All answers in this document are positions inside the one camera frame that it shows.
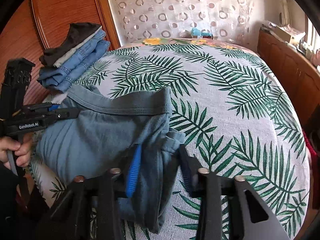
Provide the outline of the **left hand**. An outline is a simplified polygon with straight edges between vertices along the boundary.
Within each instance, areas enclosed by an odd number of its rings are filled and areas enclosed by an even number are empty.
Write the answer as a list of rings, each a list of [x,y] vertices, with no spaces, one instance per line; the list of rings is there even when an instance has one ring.
[[[15,155],[17,156],[16,164],[19,167],[27,167],[30,163],[31,159],[31,147],[33,144],[33,134],[28,133],[25,134],[23,137],[23,143],[20,143],[16,140],[11,139],[10,137],[2,137],[0,139],[0,159],[3,165],[11,169],[9,159],[8,159],[8,151],[15,152]]]

